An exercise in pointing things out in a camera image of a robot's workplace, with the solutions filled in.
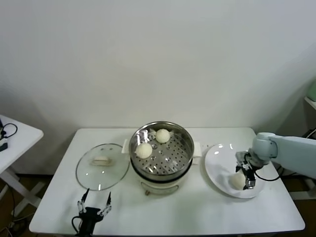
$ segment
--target white table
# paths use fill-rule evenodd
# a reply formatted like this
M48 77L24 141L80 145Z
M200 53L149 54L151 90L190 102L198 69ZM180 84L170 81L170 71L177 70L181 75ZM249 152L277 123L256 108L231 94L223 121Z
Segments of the white table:
M19 183L19 178L9 169L9 167L42 138L43 132L37 128L2 115L0 115L0 119L3 125L13 123L18 127L17 133L8 138L8 148L0 152L0 178L24 197L23 201L21 201L14 210L14 215L17 216L28 203L35 207L39 205L40 198L36 197L35 194L41 190L44 183L39 182L31 191L28 191ZM4 130L9 135L15 131L15 128L13 126L7 126ZM6 190L7 186L1 191L0 197L4 195Z
M82 155L103 143L123 145L135 129L80 129L74 136L31 221L30 230L45 234L74 234L71 218L85 189L76 181ZM202 152L218 143L247 150L255 134L250 128L189 128ZM110 190L90 192L86 206L104 207L109 191L112 211L94 229L94 235L237 235L302 230L305 223L281 180L269 182L253 199L238 199L219 191L193 165L183 186L169 196L144 195L130 167ZM264 167L265 176L277 176Z

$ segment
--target black wire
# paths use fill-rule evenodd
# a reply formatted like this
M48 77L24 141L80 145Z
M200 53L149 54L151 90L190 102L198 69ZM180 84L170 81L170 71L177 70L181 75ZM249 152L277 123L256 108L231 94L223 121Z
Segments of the black wire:
M294 174L297 174L297 173L294 172L294 173L291 173L291 174L283 175L282 177L291 176L291 175L294 175Z
M73 225L73 228L75 229L75 231L78 233L79 231L77 230L77 228L75 227L75 224L74 224L74 219L77 219L77 218L80 218L79 216L74 216L72 219L71 219L71 224Z
M2 130L4 131L4 128L7 126L7 125L12 125L12 126L14 126L15 127L15 132L14 133L12 133L11 135L9 135L9 136L5 136L4 138L9 138L9 137L12 137L15 133L17 133L17 131L18 131L18 126L17 125L15 125L14 123L7 123L5 126L3 126L2 127Z
M277 178L275 178L275 179L265 179L265 178L260 177L260 176L257 174L257 171L255 171L255 175L256 175L259 179L262 179L262 180L268 181L268 182L272 182L272 181L278 180L279 178L281 178L281 176L282 176L283 173L284 173L284 168L283 168L281 174L279 174L279 176L278 176Z

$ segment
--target electric steamer pot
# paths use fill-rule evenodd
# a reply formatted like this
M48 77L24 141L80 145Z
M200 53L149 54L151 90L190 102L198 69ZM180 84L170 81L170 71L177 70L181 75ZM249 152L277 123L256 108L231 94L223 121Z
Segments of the electric steamer pot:
M156 141L156 132L166 129L170 140L166 143ZM137 146L148 143L153 152L146 159L137 157ZM183 177L192 165L194 143L191 135L183 127L166 121L148 123L139 128L129 142L132 167L143 179L156 184L167 184Z

